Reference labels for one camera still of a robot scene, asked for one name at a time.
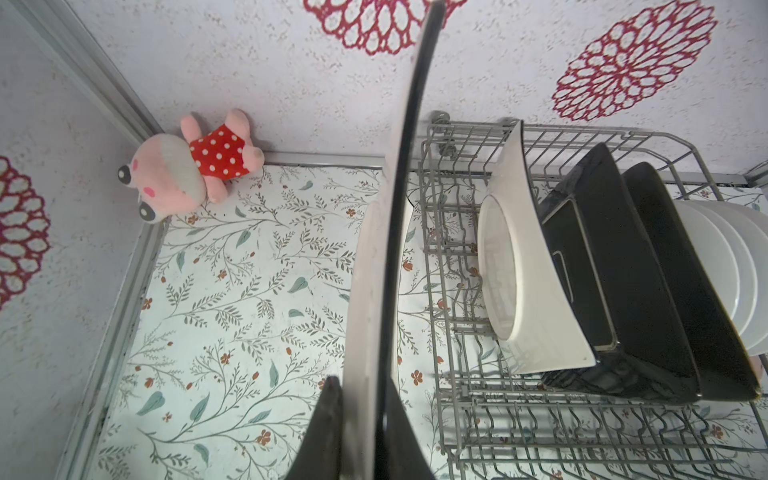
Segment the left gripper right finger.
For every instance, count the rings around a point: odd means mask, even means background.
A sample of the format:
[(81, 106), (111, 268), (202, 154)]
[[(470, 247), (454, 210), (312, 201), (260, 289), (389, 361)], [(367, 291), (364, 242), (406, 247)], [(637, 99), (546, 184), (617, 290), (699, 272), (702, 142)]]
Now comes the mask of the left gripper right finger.
[(381, 412), (381, 478), (434, 480), (391, 379)]

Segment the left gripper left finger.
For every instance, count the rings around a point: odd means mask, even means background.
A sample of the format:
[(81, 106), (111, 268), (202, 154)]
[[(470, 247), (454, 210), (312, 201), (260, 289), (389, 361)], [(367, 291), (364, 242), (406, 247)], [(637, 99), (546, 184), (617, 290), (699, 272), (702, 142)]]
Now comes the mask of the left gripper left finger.
[(338, 480), (341, 469), (343, 393), (339, 379), (325, 379), (286, 480)]

